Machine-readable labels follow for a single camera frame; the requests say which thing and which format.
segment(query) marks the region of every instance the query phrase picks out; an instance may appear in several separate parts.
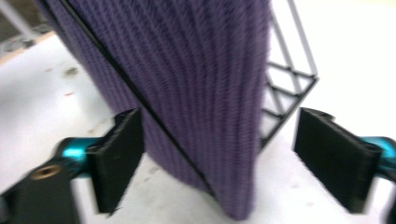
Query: brass screw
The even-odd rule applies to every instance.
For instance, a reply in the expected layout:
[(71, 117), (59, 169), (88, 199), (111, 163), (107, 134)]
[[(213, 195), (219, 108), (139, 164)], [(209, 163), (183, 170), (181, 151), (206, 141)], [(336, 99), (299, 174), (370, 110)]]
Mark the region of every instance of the brass screw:
[(50, 165), (36, 170), (30, 177), (33, 180), (45, 179), (61, 172), (59, 165)]

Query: purple ribbed cloth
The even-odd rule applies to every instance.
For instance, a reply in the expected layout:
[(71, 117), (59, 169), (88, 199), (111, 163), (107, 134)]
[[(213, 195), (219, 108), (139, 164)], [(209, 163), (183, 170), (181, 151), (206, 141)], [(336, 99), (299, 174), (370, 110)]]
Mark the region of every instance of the purple ribbed cloth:
[[(36, 1), (114, 113), (138, 107), (60, 1)], [(237, 220), (248, 218), (260, 146), (269, 0), (70, 3), (205, 174), (224, 211)], [(144, 132), (146, 150), (156, 162), (205, 190), (148, 114)]]

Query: fabric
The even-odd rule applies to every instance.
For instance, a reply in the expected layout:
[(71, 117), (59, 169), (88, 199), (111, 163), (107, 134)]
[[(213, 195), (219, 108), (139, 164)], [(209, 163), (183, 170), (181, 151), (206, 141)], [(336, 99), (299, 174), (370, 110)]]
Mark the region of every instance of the fabric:
[[(114, 113), (138, 107), (58, 0), (38, 1)], [(259, 149), (269, 0), (70, 0), (187, 151), (230, 217), (248, 218)], [(48, 4), (55, 18), (43, 6)], [(148, 114), (146, 151), (205, 190)]]

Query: purple knit fabric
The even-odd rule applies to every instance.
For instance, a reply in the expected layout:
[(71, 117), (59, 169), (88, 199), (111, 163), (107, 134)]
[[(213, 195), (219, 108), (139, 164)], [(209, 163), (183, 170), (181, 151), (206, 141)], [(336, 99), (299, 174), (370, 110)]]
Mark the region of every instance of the purple knit fabric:
[[(58, 0), (58, 35), (114, 113), (139, 104)], [(45, 15), (49, 15), (37, 0)], [(265, 81), (269, 0), (107, 0), (70, 3), (205, 174), (224, 211), (248, 218)], [(148, 154), (181, 181), (202, 181), (144, 114)]]

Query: black wire rack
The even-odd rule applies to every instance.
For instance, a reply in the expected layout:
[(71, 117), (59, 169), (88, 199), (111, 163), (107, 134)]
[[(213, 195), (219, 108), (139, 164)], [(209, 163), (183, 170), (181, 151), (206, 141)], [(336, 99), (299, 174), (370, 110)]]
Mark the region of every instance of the black wire rack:
[[(318, 70), (308, 45), (297, 7), (293, 0), (288, 0), (288, 5), (310, 71), (302, 72), (294, 66), (287, 41), (276, 14), (272, 10), (271, 28), (279, 44), (284, 64), (268, 62), (268, 76), (264, 93), (265, 102), (262, 108), (262, 151), (318, 81)], [(273, 81), (274, 76), (280, 76), (283, 80), (288, 79), (291, 87), (284, 88), (279, 86)]]

